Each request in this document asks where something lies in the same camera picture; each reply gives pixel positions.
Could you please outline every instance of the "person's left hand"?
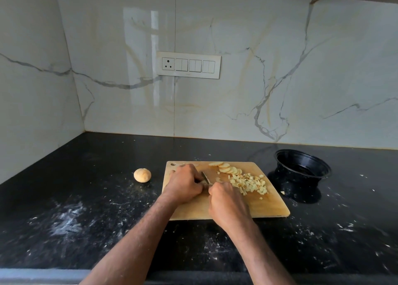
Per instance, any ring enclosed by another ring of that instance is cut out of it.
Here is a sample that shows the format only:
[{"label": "person's left hand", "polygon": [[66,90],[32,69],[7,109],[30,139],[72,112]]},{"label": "person's left hand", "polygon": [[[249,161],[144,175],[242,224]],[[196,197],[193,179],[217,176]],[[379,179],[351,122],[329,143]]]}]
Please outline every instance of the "person's left hand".
[{"label": "person's left hand", "polygon": [[202,175],[193,164],[177,167],[176,171],[170,171],[170,181],[164,188],[162,195],[167,196],[178,205],[190,201],[203,190]]}]

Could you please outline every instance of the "white switch panel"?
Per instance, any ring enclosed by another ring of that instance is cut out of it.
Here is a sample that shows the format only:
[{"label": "white switch panel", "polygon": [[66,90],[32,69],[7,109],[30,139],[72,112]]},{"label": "white switch panel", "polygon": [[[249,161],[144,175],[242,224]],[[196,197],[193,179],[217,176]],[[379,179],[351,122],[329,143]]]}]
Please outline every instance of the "white switch panel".
[{"label": "white switch panel", "polygon": [[161,76],[220,78],[221,56],[156,51],[156,57],[156,71]]}]

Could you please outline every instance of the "white marble wall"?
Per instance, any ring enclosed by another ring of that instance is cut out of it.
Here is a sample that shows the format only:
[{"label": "white marble wall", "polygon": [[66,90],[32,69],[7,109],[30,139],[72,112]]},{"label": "white marble wall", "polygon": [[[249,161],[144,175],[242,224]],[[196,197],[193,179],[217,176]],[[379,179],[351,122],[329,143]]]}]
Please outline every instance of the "white marble wall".
[{"label": "white marble wall", "polygon": [[58,0],[87,131],[173,136],[175,0]]},{"label": "white marble wall", "polygon": [[[86,130],[398,148],[398,5],[309,1],[59,0]],[[220,79],[157,76],[156,50]]]},{"label": "white marble wall", "polygon": [[57,0],[0,0],[0,183],[84,131]]}]

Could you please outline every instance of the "person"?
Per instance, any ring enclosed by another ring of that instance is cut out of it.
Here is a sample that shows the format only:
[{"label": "person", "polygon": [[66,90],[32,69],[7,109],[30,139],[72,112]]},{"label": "person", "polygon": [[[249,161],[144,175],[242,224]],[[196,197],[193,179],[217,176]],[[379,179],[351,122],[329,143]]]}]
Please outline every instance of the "person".
[{"label": "person", "polygon": [[[80,284],[143,284],[167,222],[180,204],[202,192],[202,180],[192,164],[172,171],[169,183],[145,216]],[[209,194],[209,214],[235,244],[253,284],[295,284],[265,242],[241,193],[229,182],[216,182]]]}]

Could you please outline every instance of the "cutting board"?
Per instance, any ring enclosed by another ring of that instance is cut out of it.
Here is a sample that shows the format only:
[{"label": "cutting board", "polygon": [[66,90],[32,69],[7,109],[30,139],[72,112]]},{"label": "cutting board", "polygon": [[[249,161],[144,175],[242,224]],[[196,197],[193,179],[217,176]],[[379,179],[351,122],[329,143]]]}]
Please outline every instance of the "cutting board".
[{"label": "cutting board", "polygon": [[[175,170],[182,164],[193,164],[196,169],[203,171],[211,183],[216,182],[216,178],[222,181],[228,181],[228,174],[217,174],[218,167],[210,167],[211,161],[168,161],[164,172],[163,187],[167,185],[170,179],[170,171]],[[254,162],[228,162],[231,166],[242,169],[243,173],[251,173],[252,176],[264,175],[265,173]],[[281,196],[273,187],[272,183],[265,176],[268,194],[260,195],[258,192],[247,192],[243,196],[249,205],[250,214],[253,218],[258,217],[287,217],[290,211],[283,202]],[[209,192],[205,189],[190,202],[180,205],[170,220],[195,220],[195,219],[211,219],[209,215]]]}]

